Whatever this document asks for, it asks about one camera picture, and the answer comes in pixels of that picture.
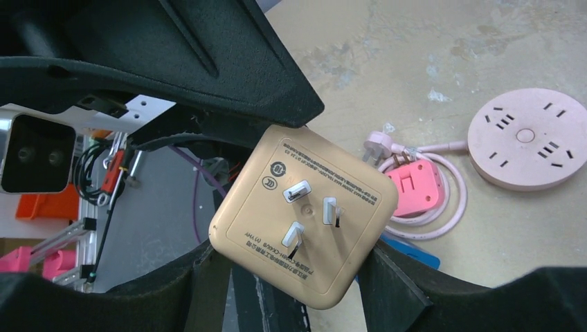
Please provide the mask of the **tan cube plug adapter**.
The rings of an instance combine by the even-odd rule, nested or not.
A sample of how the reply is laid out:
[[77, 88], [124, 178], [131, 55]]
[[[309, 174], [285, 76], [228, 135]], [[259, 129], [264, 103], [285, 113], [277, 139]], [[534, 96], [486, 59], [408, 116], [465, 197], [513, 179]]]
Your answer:
[[314, 309], [346, 294], [398, 204], [395, 184], [306, 127], [270, 126], [209, 227], [213, 248]]

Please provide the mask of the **blue cube socket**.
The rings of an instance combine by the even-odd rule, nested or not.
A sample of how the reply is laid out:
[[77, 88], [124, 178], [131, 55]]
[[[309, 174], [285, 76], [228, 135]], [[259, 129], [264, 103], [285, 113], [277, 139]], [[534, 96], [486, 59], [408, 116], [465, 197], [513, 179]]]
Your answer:
[[382, 234], [380, 239], [402, 254], [409, 256], [431, 268], [438, 270], [441, 265], [441, 261], [438, 257], [421, 249], [415, 244], [408, 242], [405, 239], [386, 234]]

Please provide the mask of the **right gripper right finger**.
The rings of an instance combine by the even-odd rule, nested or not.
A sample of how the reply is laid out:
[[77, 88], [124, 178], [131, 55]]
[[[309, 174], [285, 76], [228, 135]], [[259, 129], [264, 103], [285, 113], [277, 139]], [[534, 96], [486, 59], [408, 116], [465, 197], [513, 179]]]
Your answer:
[[369, 331], [585, 331], [586, 269], [542, 267], [487, 288], [378, 241], [359, 271]]

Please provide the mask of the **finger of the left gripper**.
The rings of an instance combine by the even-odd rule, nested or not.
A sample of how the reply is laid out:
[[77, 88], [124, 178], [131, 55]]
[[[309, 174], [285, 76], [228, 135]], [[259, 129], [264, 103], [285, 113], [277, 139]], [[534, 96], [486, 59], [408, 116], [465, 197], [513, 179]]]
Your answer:
[[2, 1], [1, 135], [258, 138], [324, 105], [256, 1]]

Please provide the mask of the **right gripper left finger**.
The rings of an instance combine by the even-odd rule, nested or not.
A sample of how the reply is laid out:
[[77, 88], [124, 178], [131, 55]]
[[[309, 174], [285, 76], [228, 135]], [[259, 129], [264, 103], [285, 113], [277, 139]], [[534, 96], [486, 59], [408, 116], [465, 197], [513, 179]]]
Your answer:
[[208, 241], [106, 293], [1, 274], [2, 331], [221, 331], [230, 261]]

